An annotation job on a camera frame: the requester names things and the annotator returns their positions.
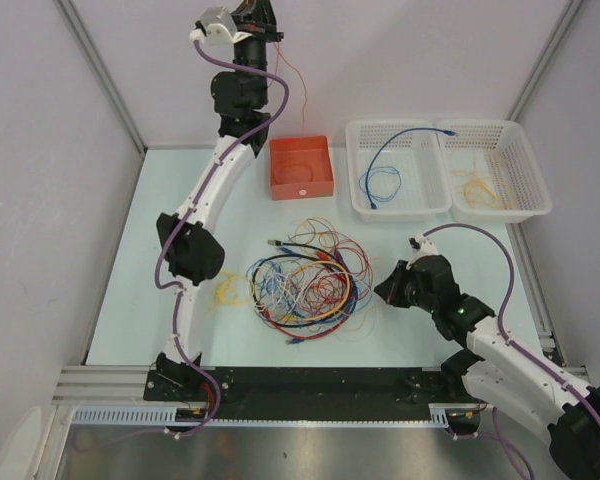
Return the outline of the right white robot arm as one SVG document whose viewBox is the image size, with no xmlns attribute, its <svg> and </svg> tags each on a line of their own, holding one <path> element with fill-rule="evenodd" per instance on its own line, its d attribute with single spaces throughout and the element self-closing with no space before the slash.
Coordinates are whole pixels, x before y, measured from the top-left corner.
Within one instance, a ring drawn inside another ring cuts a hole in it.
<svg viewBox="0 0 600 480">
<path fill-rule="evenodd" d="M 490 404 L 534 434 L 570 479 L 600 479 L 600 385 L 593 386 L 502 330 L 495 312 L 460 290 L 449 261 L 425 255 L 396 264 L 375 293 L 388 305 L 430 314 L 461 350 L 444 362 L 443 393 Z"/>
</svg>

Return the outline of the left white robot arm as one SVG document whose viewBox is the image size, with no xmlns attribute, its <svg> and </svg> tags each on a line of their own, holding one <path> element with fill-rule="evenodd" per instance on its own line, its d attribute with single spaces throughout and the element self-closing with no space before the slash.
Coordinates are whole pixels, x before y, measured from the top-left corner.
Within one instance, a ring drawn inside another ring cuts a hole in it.
<svg viewBox="0 0 600 480">
<path fill-rule="evenodd" d="M 214 236 L 217 221 L 279 116 L 264 110 L 268 85 L 285 83 L 267 69 L 267 46 L 283 37 L 268 1 L 243 1 L 233 11 L 209 8 L 190 34 L 197 50 L 203 45 L 232 46 L 233 59 L 225 62 L 202 56 L 221 69 L 210 84 L 214 111 L 220 117 L 218 139 L 192 192 L 175 213 L 161 214 L 156 222 L 161 252 L 154 282 L 160 290 L 173 288 L 176 301 L 170 338 L 155 367 L 167 389 L 182 400 L 194 397 L 203 380 L 196 362 L 201 353 L 188 342 L 202 285 L 220 273 L 225 260 L 225 250 Z M 173 277 L 167 283 L 159 278 L 162 267 Z"/>
</svg>

